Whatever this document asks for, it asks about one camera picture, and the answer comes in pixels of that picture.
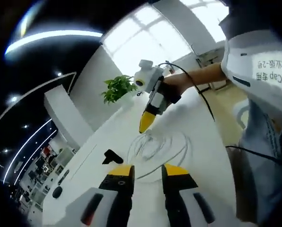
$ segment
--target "white table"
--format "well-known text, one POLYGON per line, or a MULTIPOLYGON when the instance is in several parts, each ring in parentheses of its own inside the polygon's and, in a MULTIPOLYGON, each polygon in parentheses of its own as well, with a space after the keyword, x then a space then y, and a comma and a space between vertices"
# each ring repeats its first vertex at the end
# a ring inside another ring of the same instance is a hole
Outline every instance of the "white table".
MULTIPOLYGON (((90 187, 98 187, 106 174, 117 165, 102 165, 105 151, 112 149, 125 160, 130 144, 139 135, 140 117, 146 102, 146 97, 135 96, 130 108, 119 109, 81 147, 44 200, 43 224, 53 225, 59 221, 65 215, 68 204, 90 187), (58 199, 54 199, 52 192, 67 169, 70 172, 61 184, 63 192, 58 199)), ((194 88, 188 89, 176 105, 171 105, 162 116, 157 117, 152 129, 164 130, 165 133, 185 133, 192 145, 181 166, 189 171, 200 188, 218 196, 232 207, 233 212, 236 211, 235 186, 227 152, 215 122, 194 88)), ((170 163, 175 165, 181 158, 179 155, 170 163)), ((148 172, 158 162, 161 161, 136 165, 136 177, 148 172)), ((167 226, 161 181, 152 183, 160 175, 161 170, 158 169, 135 182, 128 226, 167 226)))

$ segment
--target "bright window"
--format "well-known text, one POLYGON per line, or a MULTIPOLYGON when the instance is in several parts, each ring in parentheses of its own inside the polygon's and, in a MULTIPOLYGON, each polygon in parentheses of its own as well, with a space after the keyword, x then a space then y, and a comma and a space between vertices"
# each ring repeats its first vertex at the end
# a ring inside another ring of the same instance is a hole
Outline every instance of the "bright window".
POLYGON ((140 69, 141 59, 157 65, 192 51, 171 23, 148 4, 124 18, 102 43, 119 70, 129 76, 140 69))
POLYGON ((225 40, 219 23, 228 15, 228 7, 214 0, 180 0, 202 22, 215 42, 225 40))

